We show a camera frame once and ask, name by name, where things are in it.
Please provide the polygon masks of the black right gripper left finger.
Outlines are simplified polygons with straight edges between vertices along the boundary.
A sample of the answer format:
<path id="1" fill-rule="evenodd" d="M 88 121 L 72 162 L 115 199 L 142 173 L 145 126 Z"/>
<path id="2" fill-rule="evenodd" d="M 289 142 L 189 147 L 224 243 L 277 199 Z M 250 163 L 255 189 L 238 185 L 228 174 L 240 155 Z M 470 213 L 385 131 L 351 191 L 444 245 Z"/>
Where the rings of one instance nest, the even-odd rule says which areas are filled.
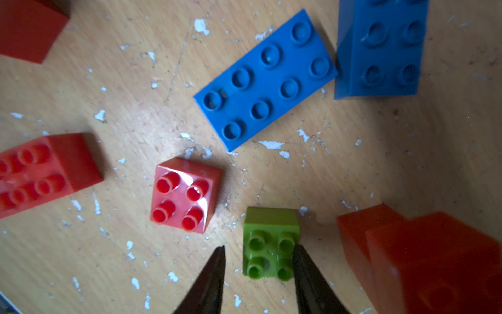
<path id="1" fill-rule="evenodd" d="M 225 268 L 225 247 L 220 246 L 213 251 L 210 259 L 174 313 L 220 314 Z"/>

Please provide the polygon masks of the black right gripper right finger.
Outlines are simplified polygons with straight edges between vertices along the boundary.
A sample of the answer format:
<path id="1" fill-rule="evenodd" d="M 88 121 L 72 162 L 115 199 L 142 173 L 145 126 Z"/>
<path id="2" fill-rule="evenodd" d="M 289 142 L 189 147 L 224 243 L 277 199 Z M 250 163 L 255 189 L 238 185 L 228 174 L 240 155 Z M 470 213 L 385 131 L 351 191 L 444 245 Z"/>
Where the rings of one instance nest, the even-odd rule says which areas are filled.
<path id="1" fill-rule="evenodd" d="M 292 263 L 299 314 L 349 314 L 300 244 L 295 246 Z"/>

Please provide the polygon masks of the green square brick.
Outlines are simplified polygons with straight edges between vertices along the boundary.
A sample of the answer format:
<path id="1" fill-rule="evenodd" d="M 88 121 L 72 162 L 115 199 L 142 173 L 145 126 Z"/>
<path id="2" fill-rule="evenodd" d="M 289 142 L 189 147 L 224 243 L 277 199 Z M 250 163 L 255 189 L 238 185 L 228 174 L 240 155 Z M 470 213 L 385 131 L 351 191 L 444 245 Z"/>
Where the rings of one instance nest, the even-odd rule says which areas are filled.
<path id="1" fill-rule="evenodd" d="M 243 274 L 289 281 L 292 256 L 300 240 L 295 209 L 248 207 L 243 229 Z"/>

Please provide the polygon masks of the small red base brick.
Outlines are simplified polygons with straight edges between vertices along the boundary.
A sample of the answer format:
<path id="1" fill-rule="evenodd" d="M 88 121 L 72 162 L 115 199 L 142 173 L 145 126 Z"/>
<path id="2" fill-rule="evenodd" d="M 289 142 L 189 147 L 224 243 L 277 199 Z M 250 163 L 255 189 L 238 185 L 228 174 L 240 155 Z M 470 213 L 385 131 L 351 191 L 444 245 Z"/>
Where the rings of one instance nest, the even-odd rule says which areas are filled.
<path id="1" fill-rule="evenodd" d="M 377 294 L 366 232 L 404 221 L 404 216 L 386 204 L 337 217 L 345 259 L 373 305 L 377 304 Z"/>

